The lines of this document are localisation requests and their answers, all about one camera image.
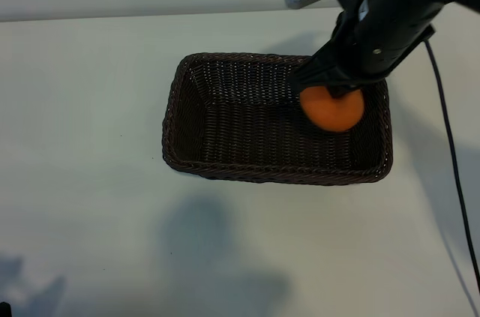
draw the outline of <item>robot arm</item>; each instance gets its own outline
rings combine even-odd
[[[285,0],[302,8],[319,0]],[[432,19],[457,1],[480,12],[480,0],[338,0],[339,16],[331,40],[290,78],[301,92],[326,85],[333,97],[387,77],[434,30]]]

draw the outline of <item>wicker basket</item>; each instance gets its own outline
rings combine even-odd
[[[315,127],[286,76],[306,56],[200,53],[178,66],[163,123],[163,158],[210,179],[344,185],[392,167],[385,82],[364,88],[363,119],[345,133]]]

